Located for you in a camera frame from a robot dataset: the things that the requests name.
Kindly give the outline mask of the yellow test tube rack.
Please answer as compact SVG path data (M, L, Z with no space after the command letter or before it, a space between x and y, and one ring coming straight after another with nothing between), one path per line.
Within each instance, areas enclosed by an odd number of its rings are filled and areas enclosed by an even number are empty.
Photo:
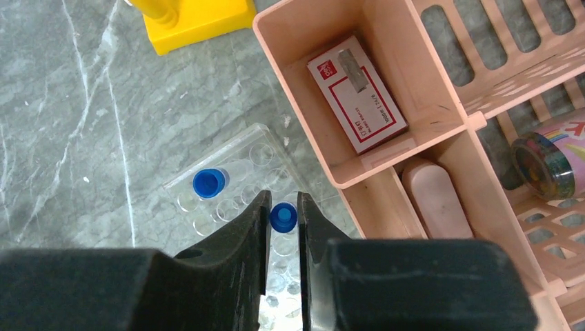
M253 0L130 0L143 15L155 52L164 56L244 28L257 14Z

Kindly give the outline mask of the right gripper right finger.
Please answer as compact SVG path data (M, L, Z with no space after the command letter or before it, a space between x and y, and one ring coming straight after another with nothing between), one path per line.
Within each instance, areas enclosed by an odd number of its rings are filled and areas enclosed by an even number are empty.
M297 196L305 330L535 330L511 258L477 239L351 239Z

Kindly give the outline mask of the blue capped test tube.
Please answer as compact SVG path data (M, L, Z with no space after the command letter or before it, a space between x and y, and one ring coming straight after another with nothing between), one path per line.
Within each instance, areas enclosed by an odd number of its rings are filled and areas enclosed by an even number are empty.
M289 233L297 224L297 207L289 202L277 203L269 214L272 228L279 233Z
M228 183L229 175L224 169L206 168L195 174L192 188L202 199L211 199L220 194Z

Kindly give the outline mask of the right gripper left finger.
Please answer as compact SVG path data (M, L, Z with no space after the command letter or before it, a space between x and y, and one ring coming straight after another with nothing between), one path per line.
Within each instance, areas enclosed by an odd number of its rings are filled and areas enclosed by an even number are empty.
M272 205L261 191L175 256L156 249L1 251L2 330L258 330Z

